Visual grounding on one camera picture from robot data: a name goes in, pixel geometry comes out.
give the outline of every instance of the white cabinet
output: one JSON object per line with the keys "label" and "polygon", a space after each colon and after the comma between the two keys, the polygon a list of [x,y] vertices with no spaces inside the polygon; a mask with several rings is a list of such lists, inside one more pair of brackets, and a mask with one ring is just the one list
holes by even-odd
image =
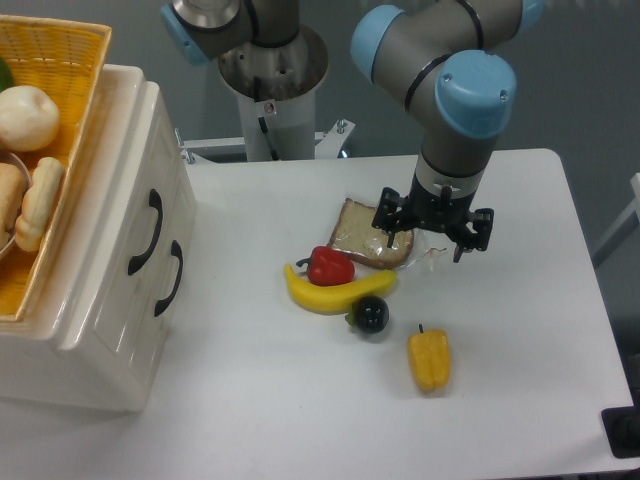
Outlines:
{"label": "white cabinet", "polygon": [[102,127],[89,132],[100,138],[84,142],[91,164],[76,181],[85,188],[47,287],[22,325],[0,325],[0,396],[139,410],[196,205],[158,85],[137,68],[106,66],[96,98],[91,122]]}

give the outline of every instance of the blue joint cap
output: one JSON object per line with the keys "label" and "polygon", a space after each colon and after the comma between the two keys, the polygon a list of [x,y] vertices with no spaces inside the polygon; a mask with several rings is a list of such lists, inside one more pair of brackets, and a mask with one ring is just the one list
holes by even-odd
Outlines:
{"label": "blue joint cap", "polygon": [[373,63],[384,34],[395,18],[403,13],[393,5],[380,5],[367,13],[353,32],[351,59],[373,83]]}
{"label": "blue joint cap", "polygon": [[522,0],[522,17],[518,33],[522,33],[538,23],[543,11],[544,0]]}
{"label": "blue joint cap", "polygon": [[516,76],[507,62],[482,50],[466,50],[442,65],[436,80],[436,105],[459,133],[492,138],[509,122],[516,88]]}
{"label": "blue joint cap", "polygon": [[202,65],[209,61],[207,56],[200,50],[200,47],[198,47],[196,42],[193,41],[189,33],[184,29],[180,20],[176,18],[169,5],[164,5],[160,8],[160,15],[162,15],[162,20],[171,38],[173,38],[176,46],[182,51],[182,54],[191,65]]}

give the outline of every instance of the drawer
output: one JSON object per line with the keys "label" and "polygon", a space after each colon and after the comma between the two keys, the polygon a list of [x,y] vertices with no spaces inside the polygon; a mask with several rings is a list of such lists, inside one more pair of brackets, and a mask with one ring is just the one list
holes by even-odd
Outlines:
{"label": "drawer", "polygon": [[173,209],[175,171],[184,169],[175,140],[167,144],[165,123],[159,114],[152,125],[147,153],[119,235],[121,245],[117,253],[114,250],[109,286],[94,324],[96,334],[114,353],[127,353],[136,335],[161,267],[154,258]]}
{"label": "drawer", "polygon": [[145,308],[131,355],[130,369],[142,382],[153,378],[169,324],[175,299],[184,278],[184,262],[191,242],[195,218],[195,198],[184,166],[179,170],[178,188],[170,224],[157,253],[162,265],[157,283]]}

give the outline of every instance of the banana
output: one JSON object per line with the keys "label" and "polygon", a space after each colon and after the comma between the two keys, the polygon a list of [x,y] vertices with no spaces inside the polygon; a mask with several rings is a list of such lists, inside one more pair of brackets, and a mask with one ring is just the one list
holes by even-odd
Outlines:
{"label": "banana", "polygon": [[395,285],[396,272],[381,270],[344,285],[319,287],[300,278],[291,265],[284,266],[289,294],[301,307],[318,313],[339,313],[365,295],[383,295]]}

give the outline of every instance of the pepper stem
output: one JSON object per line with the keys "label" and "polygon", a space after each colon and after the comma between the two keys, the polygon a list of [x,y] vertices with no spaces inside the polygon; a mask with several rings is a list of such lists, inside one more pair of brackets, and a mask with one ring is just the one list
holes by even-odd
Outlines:
{"label": "pepper stem", "polygon": [[311,258],[303,258],[302,260],[298,260],[298,261],[296,262],[296,265],[297,265],[298,267],[302,267],[302,265],[304,265],[304,264],[309,264],[309,263],[311,263]]}

